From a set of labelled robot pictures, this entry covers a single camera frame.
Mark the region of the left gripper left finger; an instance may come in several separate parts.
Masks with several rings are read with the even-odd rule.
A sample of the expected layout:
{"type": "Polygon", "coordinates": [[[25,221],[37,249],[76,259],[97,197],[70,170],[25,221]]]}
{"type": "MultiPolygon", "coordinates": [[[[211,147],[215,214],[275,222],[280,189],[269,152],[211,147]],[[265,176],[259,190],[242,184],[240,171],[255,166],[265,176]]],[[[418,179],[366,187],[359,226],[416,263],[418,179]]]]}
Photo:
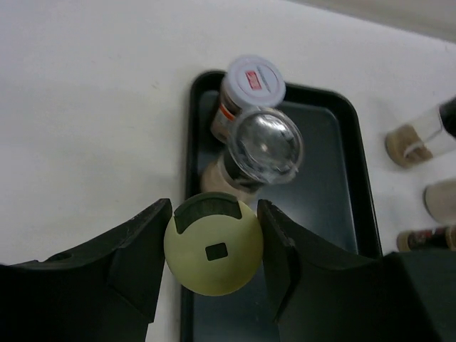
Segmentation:
{"type": "Polygon", "coordinates": [[[172,215],[159,199],[45,261],[1,267],[3,341],[144,341],[154,321],[172,215]]]}

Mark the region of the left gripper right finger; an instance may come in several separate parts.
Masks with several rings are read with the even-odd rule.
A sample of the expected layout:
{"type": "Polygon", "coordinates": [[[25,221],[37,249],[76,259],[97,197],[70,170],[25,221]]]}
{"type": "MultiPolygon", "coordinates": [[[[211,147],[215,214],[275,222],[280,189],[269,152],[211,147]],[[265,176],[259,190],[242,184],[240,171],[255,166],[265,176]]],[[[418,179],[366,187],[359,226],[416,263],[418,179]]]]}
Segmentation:
{"type": "Polygon", "coordinates": [[[353,254],[260,200],[264,274],[282,341],[453,341],[455,253],[353,254]]]}

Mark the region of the yellow cap spice shaker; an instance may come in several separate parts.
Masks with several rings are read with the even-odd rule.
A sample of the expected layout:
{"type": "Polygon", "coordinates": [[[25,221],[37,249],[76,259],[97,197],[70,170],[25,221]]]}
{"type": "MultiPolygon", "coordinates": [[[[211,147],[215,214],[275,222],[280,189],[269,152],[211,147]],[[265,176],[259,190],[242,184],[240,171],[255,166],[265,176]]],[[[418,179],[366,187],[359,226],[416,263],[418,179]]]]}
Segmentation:
{"type": "Polygon", "coordinates": [[[264,252],[257,215],[224,192],[206,192],[185,200],[168,222],[163,243],[176,280],[204,296],[241,289],[261,266],[264,252]]]}

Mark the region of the clear cap salt grinder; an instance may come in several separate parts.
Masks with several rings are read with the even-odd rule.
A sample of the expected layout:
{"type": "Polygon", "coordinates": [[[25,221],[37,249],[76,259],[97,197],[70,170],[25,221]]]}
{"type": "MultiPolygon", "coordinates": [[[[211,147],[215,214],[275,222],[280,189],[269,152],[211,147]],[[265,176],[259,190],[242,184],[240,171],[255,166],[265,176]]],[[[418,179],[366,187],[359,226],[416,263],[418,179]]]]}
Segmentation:
{"type": "Polygon", "coordinates": [[[219,157],[202,172],[202,192],[248,202],[266,186],[290,183],[304,159],[297,125],[280,110],[253,107],[234,121],[219,157]]]}

